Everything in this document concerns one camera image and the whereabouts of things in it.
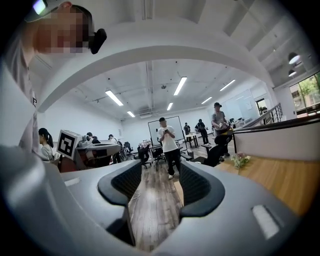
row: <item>tree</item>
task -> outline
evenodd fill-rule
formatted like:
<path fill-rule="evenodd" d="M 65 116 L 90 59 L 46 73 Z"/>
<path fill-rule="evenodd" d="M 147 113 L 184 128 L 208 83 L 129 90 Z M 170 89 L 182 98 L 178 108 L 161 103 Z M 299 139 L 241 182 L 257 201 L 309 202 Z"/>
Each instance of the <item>tree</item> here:
<path fill-rule="evenodd" d="M 299 82 L 300 90 L 303 96 L 307 96 L 311 93 L 319 93 L 317 80 L 314 76 L 311 76 L 301 82 Z"/>

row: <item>white ceiling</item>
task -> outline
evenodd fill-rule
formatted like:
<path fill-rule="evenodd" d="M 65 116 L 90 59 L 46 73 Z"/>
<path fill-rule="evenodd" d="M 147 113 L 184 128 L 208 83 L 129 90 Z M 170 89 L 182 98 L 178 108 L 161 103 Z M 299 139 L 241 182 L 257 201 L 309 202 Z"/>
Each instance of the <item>white ceiling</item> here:
<path fill-rule="evenodd" d="M 275 87 L 291 79 L 288 71 L 292 67 L 287 60 L 290 52 L 297 52 L 303 60 L 304 65 L 297 68 L 297 75 L 318 64 L 304 33 L 277 1 L 73 0 L 72 3 L 91 11 L 96 29 L 105 28 L 107 34 L 108 29 L 117 24 L 150 19 L 185 19 L 205 28 L 208 33 L 216 30 L 224 32 L 262 63 Z M 61 62 L 63 60 L 59 58 L 40 56 L 32 62 L 30 69 L 46 79 L 50 69 Z M 182 76 L 188 77 L 187 82 L 179 95 L 174 97 Z M 232 79 L 236 82 L 219 92 L 223 84 Z M 105 72 L 78 85 L 70 93 L 85 104 L 94 104 L 106 113 L 123 119 L 127 118 L 127 111 L 135 114 L 165 112 L 170 102 L 174 102 L 173 111 L 197 108 L 208 97 L 212 96 L 214 100 L 249 79 L 252 77 L 242 71 L 212 62 L 153 60 Z M 124 106 L 119 107 L 109 98 L 103 98 L 106 89 L 111 89 Z"/>

